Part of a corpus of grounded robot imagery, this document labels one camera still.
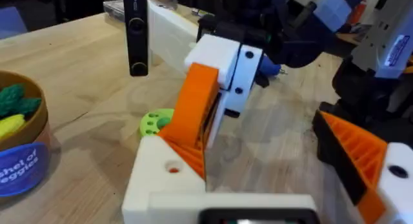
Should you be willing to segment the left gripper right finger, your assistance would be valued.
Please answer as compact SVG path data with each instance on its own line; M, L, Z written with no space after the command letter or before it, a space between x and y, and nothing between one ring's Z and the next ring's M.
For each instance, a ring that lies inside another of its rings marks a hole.
M412 223L412 118L368 131L318 110L317 156L334 167L364 223Z

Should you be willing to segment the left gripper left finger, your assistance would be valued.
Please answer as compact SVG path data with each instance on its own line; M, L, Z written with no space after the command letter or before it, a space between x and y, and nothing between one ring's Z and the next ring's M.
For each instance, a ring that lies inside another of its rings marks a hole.
M159 136L141 139L121 207L123 221L148 223L150 195L204 192L205 181Z

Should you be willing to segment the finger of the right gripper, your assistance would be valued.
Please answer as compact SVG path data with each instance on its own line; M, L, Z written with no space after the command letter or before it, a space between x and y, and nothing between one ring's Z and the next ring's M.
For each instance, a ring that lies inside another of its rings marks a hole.
M205 34L185 58L188 74L169 125L159 135L172 147L197 147L220 88L228 88L240 42Z

